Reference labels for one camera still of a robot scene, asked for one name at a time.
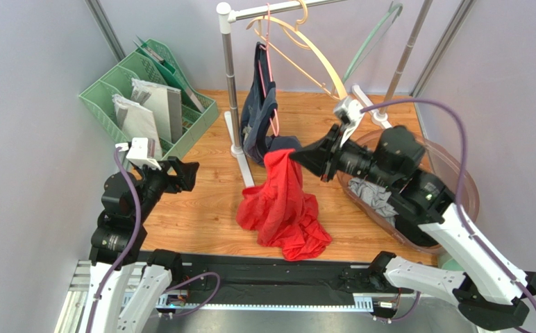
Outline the green plastic file organizer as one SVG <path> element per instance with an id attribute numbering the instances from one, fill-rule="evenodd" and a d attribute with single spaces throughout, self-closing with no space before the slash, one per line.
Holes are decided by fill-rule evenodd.
<path id="1" fill-rule="evenodd" d="M 151 38 L 145 40 L 145 42 L 177 70 L 206 109 L 200 113 L 195 108 L 188 106 L 185 103 L 186 97 L 182 95 L 181 91 L 183 135 L 175 144 L 165 140 L 161 141 L 164 157 L 176 156 L 181 159 L 185 157 L 187 152 L 202 138 L 203 134 L 218 118 L 217 103 L 212 98 L 199 93 L 193 88 L 173 52 L 166 44 Z M 162 70 L 164 68 L 155 60 L 136 48 L 100 79 L 92 83 L 78 97 L 114 143 L 127 142 L 127 137 L 117 125 L 112 96 L 120 94 L 125 98 L 129 98 L 133 91 L 132 78 L 168 85 L 165 79 L 169 77 L 169 74 L 167 72 L 162 73 Z"/>

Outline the transparent brown plastic basin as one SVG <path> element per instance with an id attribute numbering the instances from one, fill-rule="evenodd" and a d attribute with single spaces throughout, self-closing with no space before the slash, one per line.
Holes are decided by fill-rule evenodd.
<path id="1" fill-rule="evenodd" d="M 355 142 L 358 145 L 365 146 L 372 151 L 376 148 L 383 132 L 383 129 L 371 131 L 370 133 L 367 133 L 366 135 L 356 139 Z M 439 144 L 432 142 L 418 134 L 416 134 L 414 138 L 426 149 L 426 156 L 423 158 L 420 164 L 421 169 L 429 173 L 434 173 L 443 181 L 445 185 L 448 186 L 453 193 L 455 193 L 461 164 Z M 351 191 L 349 182 L 351 181 L 352 176 L 339 171 L 336 173 L 336 178 L 349 200 L 362 212 L 364 212 L 376 225 L 378 225 L 401 245 L 413 248 L 418 252 L 431 255 L 440 255 L 445 252 L 445 250 L 439 244 L 435 246 L 422 246 L 421 244 L 411 242 L 410 239 L 396 230 L 394 226 L 384 217 L 380 216 L 376 210 L 363 202 L 359 196 Z M 478 213 L 480 210 L 480 198 L 476 183 L 468 172 L 465 173 L 462 185 L 461 204 L 468 217 L 474 222 L 478 218 Z"/>

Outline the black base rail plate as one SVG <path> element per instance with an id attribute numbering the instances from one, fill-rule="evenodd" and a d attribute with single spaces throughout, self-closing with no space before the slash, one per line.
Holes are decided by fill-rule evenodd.
<path id="1" fill-rule="evenodd" d="M 370 275 L 366 263 L 143 251 L 139 261 L 173 273 L 170 285 L 188 278 L 187 301 L 211 305 L 353 305 L 356 293 L 396 294 L 398 289 Z"/>

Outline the grey booklet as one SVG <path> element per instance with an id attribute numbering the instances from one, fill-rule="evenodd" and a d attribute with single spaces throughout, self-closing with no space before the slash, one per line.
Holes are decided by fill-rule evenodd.
<path id="1" fill-rule="evenodd" d="M 159 137 L 175 144 L 183 135 L 181 90 L 136 78 L 131 84 L 131 99 L 152 111 Z"/>
<path id="2" fill-rule="evenodd" d="M 146 137 L 153 140 L 153 157 L 163 157 L 162 146 L 156 127 L 155 117 L 149 109 L 131 101 L 120 94 L 112 96 L 117 125 L 129 141 L 135 137 Z"/>

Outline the grey garment in basin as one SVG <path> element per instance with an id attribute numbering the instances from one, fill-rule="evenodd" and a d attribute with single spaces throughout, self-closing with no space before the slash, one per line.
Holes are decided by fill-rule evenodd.
<path id="1" fill-rule="evenodd" d="M 398 213 L 388 203 L 391 193 L 386 188 L 359 178 L 352 178 L 348 183 L 352 193 L 383 217 L 389 224 L 395 226 Z"/>

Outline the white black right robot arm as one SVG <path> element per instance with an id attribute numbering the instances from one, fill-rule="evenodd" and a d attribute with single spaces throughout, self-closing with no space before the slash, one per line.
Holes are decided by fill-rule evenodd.
<path id="1" fill-rule="evenodd" d="M 420 167 L 425 152 L 403 126 L 385 129 L 374 150 L 343 140 L 332 126 L 290 157 L 324 182 L 342 172 L 383 188 L 403 236 L 427 236 L 461 265 L 447 271 L 383 251 L 369 265 L 371 279 L 443 300 L 485 330 L 520 329 L 536 307 L 536 272 L 517 268 L 487 243 L 454 193 Z"/>

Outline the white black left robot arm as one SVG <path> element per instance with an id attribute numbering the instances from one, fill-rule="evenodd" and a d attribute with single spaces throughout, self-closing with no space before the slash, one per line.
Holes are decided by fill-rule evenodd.
<path id="1" fill-rule="evenodd" d="M 90 299 L 80 332 L 141 332 L 164 290 L 183 278 L 180 253 L 153 251 L 133 297 L 124 305 L 129 278 L 147 236 L 143 223 L 163 194 L 192 191 L 198 162 L 170 157 L 159 168 L 137 168 L 140 179 L 125 169 L 111 175 L 101 197 L 103 211 L 91 237 Z"/>

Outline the mint green cup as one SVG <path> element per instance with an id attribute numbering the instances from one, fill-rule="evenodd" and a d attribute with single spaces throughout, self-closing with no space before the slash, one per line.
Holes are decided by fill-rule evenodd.
<path id="1" fill-rule="evenodd" d="M 449 253 L 437 257 L 437 267 L 445 271 L 464 271 L 464 268 Z"/>

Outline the mint green hanger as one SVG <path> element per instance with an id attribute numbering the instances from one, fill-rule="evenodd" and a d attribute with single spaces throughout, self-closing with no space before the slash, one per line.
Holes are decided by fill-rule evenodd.
<path id="1" fill-rule="evenodd" d="M 350 61 L 342 77 L 342 82 L 346 83 L 356 69 L 362 64 L 366 57 L 374 50 L 377 43 L 385 36 L 394 22 L 400 17 L 403 11 L 403 4 L 392 1 L 387 12 L 381 17 L 379 22 L 372 28 L 364 42 L 361 44 L 354 57 Z"/>

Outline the white metal clothes rack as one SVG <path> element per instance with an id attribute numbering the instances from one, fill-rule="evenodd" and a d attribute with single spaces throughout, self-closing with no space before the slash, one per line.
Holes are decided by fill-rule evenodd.
<path id="1" fill-rule="evenodd" d="M 373 104 L 367 95 L 360 89 L 359 85 L 353 85 L 351 87 L 350 94 L 347 92 L 344 85 L 346 80 L 353 73 L 353 70 L 360 64 L 358 58 L 362 55 L 367 44 L 364 43 L 361 49 L 355 54 L 355 57 L 351 61 L 351 65 L 349 67 L 350 70 L 341 78 L 326 56 L 300 31 L 299 27 L 308 20 L 309 7 L 322 6 L 329 3 L 330 1 L 286 1 L 275 3 L 273 5 L 268 3 L 265 6 L 249 8 L 246 10 L 233 10 L 231 5 L 226 2 L 217 4 L 216 11 L 219 17 L 219 29 L 224 48 L 226 82 L 229 99 L 229 110 L 224 113 L 224 118 L 231 138 L 231 155 L 237 160 L 242 174 L 244 186 L 246 188 L 253 187 L 255 184 L 247 156 L 243 149 L 243 141 L 240 130 L 240 114 L 237 103 L 235 68 L 231 39 L 231 24 L 237 21 L 250 19 L 251 21 L 248 24 L 248 27 L 251 27 L 254 23 L 256 23 L 258 25 L 256 35 L 267 45 L 267 50 L 275 51 L 283 56 L 283 58 L 288 61 L 296 70 L 302 73 L 306 78 L 310 79 L 329 97 L 335 99 L 336 101 L 342 101 L 346 97 L 350 98 L 351 125 L 349 129 L 346 129 L 343 132 L 342 139 L 344 141 L 348 140 L 352 136 L 365 115 L 363 112 L 358 111 L 360 106 L 369 108 L 371 121 L 374 124 L 383 129 L 391 127 L 391 123 L 388 120 L 386 107 L 383 107 L 380 103 L 376 105 Z M 328 89 L 325 83 L 319 83 L 308 72 L 288 58 L 282 51 L 280 51 L 269 41 L 271 23 L 280 26 L 289 39 L 295 43 L 295 45 L 302 49 L 309 50 L 317 56 L 318 60 L 324 66 L 324 69 L 332 80 L 331 89 Z"/>

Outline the cream plastic hanger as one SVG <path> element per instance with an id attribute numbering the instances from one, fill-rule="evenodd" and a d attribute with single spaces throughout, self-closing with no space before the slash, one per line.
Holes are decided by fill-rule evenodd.
<path id="1" fill-rule="evenodd" d="M 270 51 L 277 52 L 277 54 L 279 54 L 284 60 L 290 63 L 293 68 L 303 74 L 308 80 L 310 80 L 313 84 L 320 88 L 324 93 L 329 95 L 329 97 L 335 99 L 336 101 L 345 99 L 348 96 L 348 93 L 339 74 L 336 72 L 328 58 L 301 31 L 300 27 L 304 25 L 308 20 L 309 12 L 308 5 L 305 1 L 297 1 L 297 3 L 301 6 L 303 16 L 300 19 L 297 19 L 293 25 L 274 17 L 271 14 L 270 5 L 267 4 L 267 13 L 265 15 L 257 16 L 251 19 L 251 21 L 246 26 L 246 30 L 253 28 L 253 32 L 260 38 L 260 40 L 265 45 L 267 53 L 269 53 Z M 318 59 L 322 67 L 325 69 L 328 77 L 330 78 L 330 88 L 328 88 L 328 85 L 325 82 L 318 81 L 316 78 L 314 78 L 302 66 L 293 61 L 293 59 L 291 59 L 276 45 L 274 45 L 274 43 L 270 40 L 270 28 L 272 25 L 279 27 L 287 36 L 287 38 L 298 48 L 304 50 L 305 52 L 311 53 Z"/>

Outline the red tank top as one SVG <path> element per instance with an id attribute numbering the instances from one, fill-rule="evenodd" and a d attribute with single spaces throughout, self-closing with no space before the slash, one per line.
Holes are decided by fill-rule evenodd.
<path id="1" fill-rule="evenodd" d="M 267 178 L 264 183 L 242 191 L 235 220 L 257 232 L 257 243 L 280 248 L 287 261 L 314 259 L 332 242 L 318 221 L 317 198 L 303 190 L 301 166 L 290 155 L 292 149 L 264 156 Z"/>

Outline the grey booklet front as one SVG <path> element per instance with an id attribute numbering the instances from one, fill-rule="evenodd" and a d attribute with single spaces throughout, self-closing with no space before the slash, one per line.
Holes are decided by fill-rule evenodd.
<path id="1" fill-rule="evenodd" d="M 120 94 L 112 96 L 117 125 L 129 141 L 135 137 L 146 137 L 153 140 L 153 157 L 163 157 L 162 146 L 156 127 L 155 117 L 149 109 L 131 101 Z"/>

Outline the dark blue tank top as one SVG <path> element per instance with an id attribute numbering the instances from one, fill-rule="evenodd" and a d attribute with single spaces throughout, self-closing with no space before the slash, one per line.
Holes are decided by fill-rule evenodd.
<path id="1" fill-rule="evenodd" d="M 244 102 L 240 120 L 240 139 L 243 143 L 244 154 L 256 164 L 264 165 L 264 156 L 271 151 L 281 149 L 299 150 L 301 143 L 295 136 L 281 136 L 271 139 L 267 136 L 267 123 L 262 120 L 259 113 L 259 97 L 257 88 L 259 84 L 255 77 L 256 48 L 253 59 L 253 82 Z"/>

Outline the grey booklet rear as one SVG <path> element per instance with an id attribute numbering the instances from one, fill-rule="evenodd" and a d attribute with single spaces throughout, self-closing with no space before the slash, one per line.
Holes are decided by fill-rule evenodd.
<path id="1" fill-rule="evenodd" d="M 183 135 L 181 90 L 136 78 L 131 84 L 131 99 L 152 111 L 159 137 L 175 144 Z"/>

